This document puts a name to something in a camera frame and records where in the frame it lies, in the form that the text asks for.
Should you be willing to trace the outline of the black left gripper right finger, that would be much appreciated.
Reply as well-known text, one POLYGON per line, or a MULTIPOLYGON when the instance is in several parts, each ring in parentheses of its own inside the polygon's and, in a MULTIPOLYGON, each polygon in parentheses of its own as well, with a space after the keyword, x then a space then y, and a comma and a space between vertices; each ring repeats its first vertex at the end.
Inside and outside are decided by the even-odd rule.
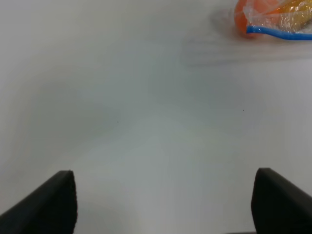
POLYGON ((256 172, 251 211, 258 234, 312 232, 312 197, 271 168, 256 172))

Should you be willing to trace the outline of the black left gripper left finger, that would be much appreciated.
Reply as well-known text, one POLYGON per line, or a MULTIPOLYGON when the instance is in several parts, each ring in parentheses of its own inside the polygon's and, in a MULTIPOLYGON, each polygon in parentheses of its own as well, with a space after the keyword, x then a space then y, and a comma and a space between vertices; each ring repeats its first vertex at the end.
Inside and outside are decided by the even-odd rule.
POLYGON ((72 234, 78 219, 73 171, 59 171, 0 215, 2 234, 72 234))

